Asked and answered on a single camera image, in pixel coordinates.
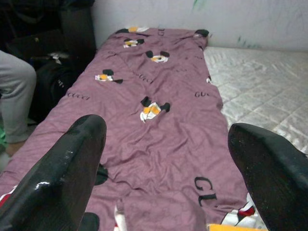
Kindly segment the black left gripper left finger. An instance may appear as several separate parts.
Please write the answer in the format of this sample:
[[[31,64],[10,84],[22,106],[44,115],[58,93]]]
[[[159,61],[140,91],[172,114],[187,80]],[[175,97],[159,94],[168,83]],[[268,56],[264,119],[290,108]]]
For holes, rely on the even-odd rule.
[[[80,117],[28,171],[0,208],[3,231],[96,231],[86,207],[106,140],[98,115]]]

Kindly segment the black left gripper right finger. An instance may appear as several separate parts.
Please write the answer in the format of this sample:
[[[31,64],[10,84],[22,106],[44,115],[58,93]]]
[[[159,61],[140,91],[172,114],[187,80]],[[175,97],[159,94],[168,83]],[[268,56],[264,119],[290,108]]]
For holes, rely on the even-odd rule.
[[[270,231],[308,229],[308,158],[286,138],[235,123],[228,148],[252,200]]]

